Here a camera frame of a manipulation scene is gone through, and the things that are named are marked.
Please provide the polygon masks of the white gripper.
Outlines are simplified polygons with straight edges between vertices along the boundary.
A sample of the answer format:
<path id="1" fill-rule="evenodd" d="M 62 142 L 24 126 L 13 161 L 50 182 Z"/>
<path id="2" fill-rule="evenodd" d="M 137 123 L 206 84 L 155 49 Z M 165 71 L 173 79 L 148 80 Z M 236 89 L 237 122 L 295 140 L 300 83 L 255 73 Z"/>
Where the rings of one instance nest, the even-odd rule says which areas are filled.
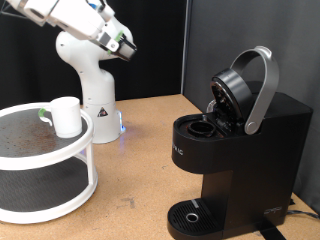
<path id="1" fill-rule="evenodd" d="M 79 40 L 97 40 L 109 53 L 120 48 L 121 33 L 116 34 L 115 12 L 106 0 L 58 0 L 50 19 Z"/>

